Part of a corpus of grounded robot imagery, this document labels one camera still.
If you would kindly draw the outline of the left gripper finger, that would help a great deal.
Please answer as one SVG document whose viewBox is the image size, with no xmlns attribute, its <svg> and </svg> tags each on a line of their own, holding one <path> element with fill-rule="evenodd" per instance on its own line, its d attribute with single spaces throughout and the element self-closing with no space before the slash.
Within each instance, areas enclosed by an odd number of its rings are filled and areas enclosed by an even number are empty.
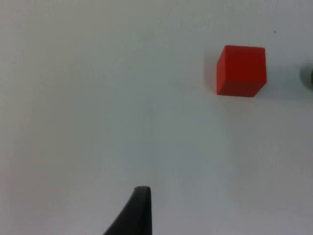
<svg viewBox="0 0 313 235">
<path fill-rule="evenodd" d="M 149 186 L 134 188 L 132 195 L 104 235 L 152 235 L 152 197 Z"/>
</svg>

